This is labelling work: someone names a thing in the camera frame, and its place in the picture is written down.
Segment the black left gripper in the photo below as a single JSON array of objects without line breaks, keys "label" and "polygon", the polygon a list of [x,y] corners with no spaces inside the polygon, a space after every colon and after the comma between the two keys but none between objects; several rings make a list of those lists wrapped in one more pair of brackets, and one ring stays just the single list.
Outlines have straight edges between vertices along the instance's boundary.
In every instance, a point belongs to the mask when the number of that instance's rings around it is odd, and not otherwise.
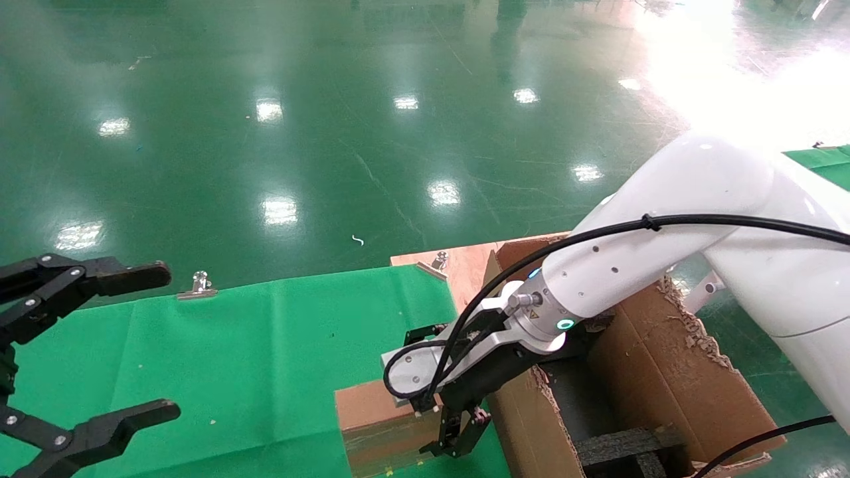
[{"label": "black left gripper", "polygon": [[[1,269],[0,394],[15,393],[16,351],[58,320],[96,296],[114,297],[165,287],[172,281],[167,264],[155,261],[125,266],[115,257],[74,260],[58,254],[25,258]],[[125,453],[140,430],[176,420],[181,414],[172,400],[160,399],[89,418],[72,429],[55,426],[32,414],[1,406],[4,436],[39,449],[34,459],[13,477],[72,477],[80,469]]]}]

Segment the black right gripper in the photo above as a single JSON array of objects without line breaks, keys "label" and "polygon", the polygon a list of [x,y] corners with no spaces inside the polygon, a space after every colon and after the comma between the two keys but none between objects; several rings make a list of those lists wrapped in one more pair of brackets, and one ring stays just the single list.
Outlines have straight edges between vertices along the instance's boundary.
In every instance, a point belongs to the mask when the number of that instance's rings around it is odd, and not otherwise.
[{"label": "black right gripper", "polygon": [[[434,338],[446,327],[446,323],[438,323],[409,330],[404,346]],[[470,454],[492,420],[492,415],[479,406],[482,400],[532,366],[558,354],[566,339],[544,342],[543,348],[522,341],[495,344],[494,340],[485,339],[464,356],[462,352],[470,344],[471,340],[462,339],[450,351],[447,368],[457,366],[438,391],[444,405],[438,438],[421,447],[421,454],[453,459]]]}]

